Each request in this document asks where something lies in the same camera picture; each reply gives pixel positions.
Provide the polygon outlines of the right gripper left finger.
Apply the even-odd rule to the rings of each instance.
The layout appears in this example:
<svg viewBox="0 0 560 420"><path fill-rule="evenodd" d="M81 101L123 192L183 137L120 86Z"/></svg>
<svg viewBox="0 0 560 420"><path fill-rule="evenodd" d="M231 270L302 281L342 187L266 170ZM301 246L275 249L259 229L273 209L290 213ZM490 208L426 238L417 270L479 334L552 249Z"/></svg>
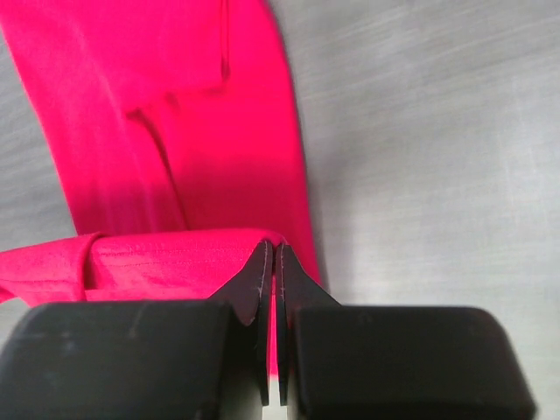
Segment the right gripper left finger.
<svg viewBox="0 0 560 420"><path fill-rule="evenodd" d="M44 304L1 353L4 419L259 419L273 249L200 300Z"/></svg>

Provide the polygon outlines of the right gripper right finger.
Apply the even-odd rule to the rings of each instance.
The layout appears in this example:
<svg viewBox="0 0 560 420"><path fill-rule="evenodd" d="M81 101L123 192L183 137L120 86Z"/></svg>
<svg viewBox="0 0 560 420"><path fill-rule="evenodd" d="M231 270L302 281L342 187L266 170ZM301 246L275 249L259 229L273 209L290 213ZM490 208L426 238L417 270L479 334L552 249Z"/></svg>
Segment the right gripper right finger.
<svg viewBox="0 0 560 420"><path fill-rule="evenodd" d="M291 419L532 419L508 335L470 306L336 301L276 251L276 359Z"/></svg>

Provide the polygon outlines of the crimson t shirt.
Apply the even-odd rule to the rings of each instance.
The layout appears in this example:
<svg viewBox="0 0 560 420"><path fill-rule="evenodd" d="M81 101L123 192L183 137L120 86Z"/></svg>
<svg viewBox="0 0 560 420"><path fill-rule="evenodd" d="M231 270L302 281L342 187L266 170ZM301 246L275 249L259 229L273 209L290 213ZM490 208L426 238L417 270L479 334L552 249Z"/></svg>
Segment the crimson t shirt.
<svg viewBox="0 0 560 420"><path fill-rule="evenodd" d="M1 254L1 298L204 298L256 244L319 279L291 71L266 1L4 1L77 235Z"/></svg>

